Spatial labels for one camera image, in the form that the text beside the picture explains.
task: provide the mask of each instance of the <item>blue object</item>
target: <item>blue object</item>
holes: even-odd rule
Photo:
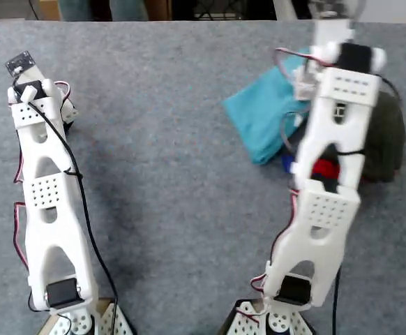
[[[288,73],[303,64],[304,59],[290,56],[283,65]],[[227,114],[254,164],[265,164],[282,147],[280,121],[282,117],[298,111],[308,102],[296,101],[293,87],[277,67],[265,72],[250,86],[242,89],[223,102]],[[285,125],[285,134],[290,136],[296,130],[293,122]]]
[[[290,173],[292,163],[294,161],[294,157],[292,155],[282,155],[282,166],[284,167],[284,171],[286,173]]]

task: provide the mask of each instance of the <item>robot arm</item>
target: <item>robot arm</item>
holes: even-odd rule
[[[77,202],[83,203],[86,209],[79,179],[82,176],[66,144],[64,131],[78,115],[77,110],[68,100],[69,87],[64,93],[53,81],[45,79],[28,52],[10,60],[6,66],[14,77],[14,83],[8,89],[8,105],[20,141],[23,205],[27,213],[27,259],[22,254],[19,256],[29,272],[33,307],[37,311],[49,311],[52,315],[68,318],[72,334],[84,335],[90,331],[99,334],[104,328],[96,310],[98,286],[87,238],[75,211]],[[74,271],[70,274],[53,274],[57,269],[52,268],[52,263],[59,249],[73,265]],[[110,280],[98,252],[96,255]],[[110,284],[116,294],[113,282]],[[110,319],[112,325],[104,332],[110,334],[118,315],[119,330],[130,335],[130,326],[118,313],[116,303],[115,299],[110,304],[112,308],[109,306],[103,316],[105,323]],[[59,334],[66,332],[65,329],[59,330]]]
[[[311,109],[291,169],[293,215],[273,244],[264,274],[252,280],[262,281],[262,286],[253,286],[262,298],[241,302],[225,334],[235,335],[248,320],[256,323],[251,334],[313,334],[299,312],[324,303],[340,269],[361,202],[357,188],[363,147],[386,64],[384,50],[349,42],[353,31],[349,20],[344,21],[316,21],[319,44],[310,48],[311,60],[295,71],[295,98],[310,100]],[[323,26],[335,24],[339,28],[323,40],[328,30]],[[339,156],[338,180],[312,176],[330,144]],[[295,274],[296,266],[306,261],[313,264],[313,275]]]
[[[294,306],[297,302],[293,310],[302,311],[324,303],[343,261],[347,233],[360,204],[356,189],[364,162],[362,149],[379,92],[381,78],[377,74],[386,55],[384,50],[351,43],[329,43],[319,50],[322,52],[317,56],[324,55],[322,60],[335,66],[317,75],[306,135],[292,166],[297,210],[266,264],[263,299],[271,311],[279,304]],[[332,143],[340,157],[339,180],[313,179],[313,165]],[[312,278],[291,273],[303,261],[313,263]],[[289,300],[285,281],[309,288],[307,299]]]

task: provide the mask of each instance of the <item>robot foot plate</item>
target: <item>robot foot plate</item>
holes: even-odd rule
[[[315,335],[315,330],[288,305],[261,312],[262,303],[238,300],[218,335]]]

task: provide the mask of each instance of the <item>carpet surface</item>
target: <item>carpet surface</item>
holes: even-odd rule
[[[83,111],[68,141],[84,175],[91,223],[139,334],[215,334],[264,270],[290,214],[278,161],[254,166],[220,102],[272,65],[271,50],[310,44],[309,22],[0,23],[0,334],[35,334],[13,243],[18,142],[4,63],[29,50],[67,80]],[[359,24],[383,47],[404,99],[406,25]],[[406,334],[406,146],[392,184],[366,185],[349,233],[338,333]],[[111,291],[93,257],[102,296]],[[305,314],[331,332],[331,295]]]

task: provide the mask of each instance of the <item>red object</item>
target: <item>red object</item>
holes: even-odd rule
[[[340,166],[337,163],[332,163],[331,161],[327,161],[325,159],[318,159],[313,166],[312,173],[320,174],[327,178],[337,179],[340,175]]]

